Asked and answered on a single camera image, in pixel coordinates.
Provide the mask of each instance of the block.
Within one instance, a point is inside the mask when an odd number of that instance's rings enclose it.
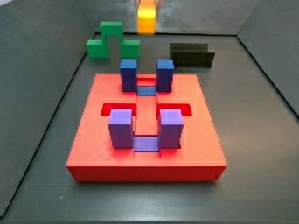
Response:
[[[99,31],[102,39],[107,39],[107,36],[118,36],[119,43],[125,41],[123,23],[122,22],[101,22]]]
[[[113,108],[109,120],[109,130],[115,149],[133,149],[134,123],[131,108]]]
[[[138,7],[138,33],[155,34],[155,0],[141,0]]]
[[[157,62],[157,92],[173,92],[174,62],[158,60]]]
[[[122,59],[121,76],[122,76],[122,91],[137,92],[137,60]]]
[[[175,67],[211,68],[214,57],[209,44],[171,43],[170,59]]]
[[[183,114],[178,108],[163,108],[159,119],[159,148],[179,149],[183,133]]]
[[[158,152],[158,136],[135,136],[135,152]]]
[[[106,59],[109,58],[109,46],[102,40],[89,40],[87,42],[89,56],[93,59]]]
[[[157,97],[139,97],[137,93],[123,93],[119,89],[121,75],[97,75],[67,161],[74,179],[89,182],[218,180],[227,168],[227,161],[197,74],[177,74],[173,77],[173,92],[158,93]],[[137,110],[141,110],[143,106],[143,109],[147,109],[146,101],[139,101],[145,98],[153,99],[151,104],[189,103],[191,105],[193,116],[183,118],[179,150],[134,152],[134,149],[114,149],[109,117],[98,116],[103,103],[109,101],[137,103]],[[154,112],[153,115],[151,113],[142,117],[149,123],[157,122],[157,113]],[[141,128],[139,131],[143,135],[147,128]]]
[[[155,96],[157,95],[155,87],[138,87],[137,95],[139,95],[139,96]]]
[[[122,59],[141,59],[141,40],[125,40],[121,54]]]

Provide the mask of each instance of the red base block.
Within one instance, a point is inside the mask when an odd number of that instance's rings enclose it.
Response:
[[[163,105],[162,108],[169,107],[167,105],[190,105],[189,113],[183,113],[181,149],[134,152],[134,149],[113,148],[109,116],[101,116],[105,103],[126,103],[131,108],[137,105],[135,131],[139,135],[143,135],[145,131],[157,133],[157,108],[150,107],[151,123],[149,116],[141,115],[142,111],[149,113],[149,109],[145,108],[149,105],[138,99],[137,94],[121,92],[121,75],[97,76],[67,162],[75,180],[138,182],[219,179],[227,161],[197,75],[177,74],[173,80],[173,92],[158,93],[155,99],[157,104]]]

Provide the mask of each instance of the green l-shaped block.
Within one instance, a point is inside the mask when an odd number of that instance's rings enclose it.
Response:
[[[99,24],[102,40],[90,40],[87,42],[89,56],[93,59],[109,58],[109,36],[118,36],[121,57],[122,59],[139,59],[141,58],[141,40],[126,40],[122,22],[102,22]]]

